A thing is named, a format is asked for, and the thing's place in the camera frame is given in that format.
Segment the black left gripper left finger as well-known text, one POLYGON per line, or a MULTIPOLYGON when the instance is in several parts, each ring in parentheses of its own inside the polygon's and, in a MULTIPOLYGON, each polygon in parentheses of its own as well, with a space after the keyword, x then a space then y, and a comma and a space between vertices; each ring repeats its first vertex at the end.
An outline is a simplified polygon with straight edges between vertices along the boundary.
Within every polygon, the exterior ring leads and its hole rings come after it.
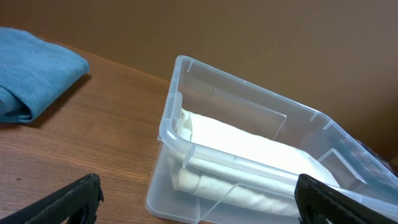
POLYGON ((100 177, 88 174, 1 219, 1 224, 94 224, 104 200, 100 177))

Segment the cream cloth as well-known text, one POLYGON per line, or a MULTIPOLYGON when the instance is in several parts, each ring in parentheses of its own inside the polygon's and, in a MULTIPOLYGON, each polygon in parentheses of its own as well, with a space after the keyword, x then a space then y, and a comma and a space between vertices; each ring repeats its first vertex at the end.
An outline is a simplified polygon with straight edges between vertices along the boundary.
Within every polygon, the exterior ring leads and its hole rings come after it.
MULTIPOLYGON (((339 185, 332 173, 307 152, 191 111, 181 111, 176 133, 196 144, 296 175, 308 174, 330 185, 339 185)), ((202 159, 190 159, 184 167, 183 158, 182 154, 169 155, 175 190, 258 212, 292 217, 299 215, 293 200, 295 185, 202 159)))

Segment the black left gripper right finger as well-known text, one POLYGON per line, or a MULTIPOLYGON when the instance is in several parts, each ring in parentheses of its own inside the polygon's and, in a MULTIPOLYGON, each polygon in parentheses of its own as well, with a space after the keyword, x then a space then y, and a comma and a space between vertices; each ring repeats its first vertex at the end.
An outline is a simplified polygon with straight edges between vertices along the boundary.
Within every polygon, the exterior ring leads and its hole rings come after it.
POLYGON ((300 224, 397 224, 307 174, 299 175, 294 197, 300 224))

